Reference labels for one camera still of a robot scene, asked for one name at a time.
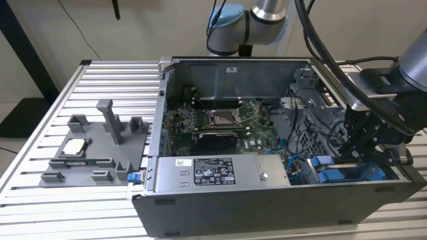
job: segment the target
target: aluminum extrusion table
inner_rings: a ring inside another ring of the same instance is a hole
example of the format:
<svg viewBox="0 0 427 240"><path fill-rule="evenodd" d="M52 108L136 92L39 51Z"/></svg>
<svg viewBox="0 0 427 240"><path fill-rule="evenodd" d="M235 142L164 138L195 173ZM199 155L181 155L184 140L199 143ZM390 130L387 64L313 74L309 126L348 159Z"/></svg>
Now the aluminum extrusion table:
<svg viewBox="0 0 427 240"><path fill-rule="evenodd" d="M89 122L104 120L99 99L113 99L123 121L141 116L153 121L159 88L157 62L93 61L81 65L39 127L0 179L0 240L125 239L148 240L127 186L40 188L41 172L68 132L72 114ZM149 137L144 154L148 153ZM414 166L427 178L427 132L408 149ZM268 232L201 236L185 239L427 239L427 188L406 202L382 207L360 224Z"/></svg>

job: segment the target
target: blue connector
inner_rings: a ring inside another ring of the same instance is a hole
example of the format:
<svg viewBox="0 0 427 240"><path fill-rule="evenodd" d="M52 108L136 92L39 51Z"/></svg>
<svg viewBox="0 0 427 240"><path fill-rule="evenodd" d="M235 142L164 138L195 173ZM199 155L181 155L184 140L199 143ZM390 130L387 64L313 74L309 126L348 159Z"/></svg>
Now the blue connector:
<svg viewBox="0 0 427 240"><path fill-rule="evenodd" d="M143 174L140 172L129 173L127 175L127 182L133 184L140 184L143 182Z"/></svg>

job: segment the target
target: black stand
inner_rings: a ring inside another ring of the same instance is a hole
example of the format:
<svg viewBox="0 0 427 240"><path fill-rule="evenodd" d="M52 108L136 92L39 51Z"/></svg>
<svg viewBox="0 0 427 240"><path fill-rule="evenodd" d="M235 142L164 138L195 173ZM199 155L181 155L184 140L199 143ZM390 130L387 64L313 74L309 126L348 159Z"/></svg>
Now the black stand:
<svg viewBox="0 0 427 240"><path fill-rule="evenodd" d="M239 45L239 57L252 56L253 45Z"/></svg>
<svg viewBox="0 0 427 240"><path fill-rule="evenodd" d="M7 0L0 0L0 30L44 97L24 98L0 123L0 137L27 138L53 104L59 90Z"/></svg>
<svg viewBox="0 0 427 240"><path fill-rule="evenodd" d="M0 137L28 138L51 105L44 98L24 98L0 123Z"/></svg>

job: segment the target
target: metal bracket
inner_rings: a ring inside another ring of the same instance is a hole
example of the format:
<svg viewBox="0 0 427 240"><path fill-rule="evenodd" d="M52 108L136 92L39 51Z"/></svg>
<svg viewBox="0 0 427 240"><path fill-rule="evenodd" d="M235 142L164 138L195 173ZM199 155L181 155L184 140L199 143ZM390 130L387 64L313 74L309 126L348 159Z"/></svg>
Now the metal bracket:
<svg viewBox="0 0 427 240"><path fill-rule="evenodd" d="M172 57L171 56L161 56L159 61L159 72L164 73L171 70L173 67Z"/></svg>

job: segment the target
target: power supply label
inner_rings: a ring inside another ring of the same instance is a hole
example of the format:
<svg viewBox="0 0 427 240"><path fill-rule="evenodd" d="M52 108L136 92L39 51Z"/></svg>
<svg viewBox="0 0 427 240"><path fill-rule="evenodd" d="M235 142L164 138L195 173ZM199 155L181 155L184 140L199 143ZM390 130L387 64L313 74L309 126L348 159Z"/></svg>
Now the power supply label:
<svg viewBox="0 0 427 240"><path fill-rule="evenodd" d="M195 159L193 184L197 186L236 184L231 157Z"/></svg>

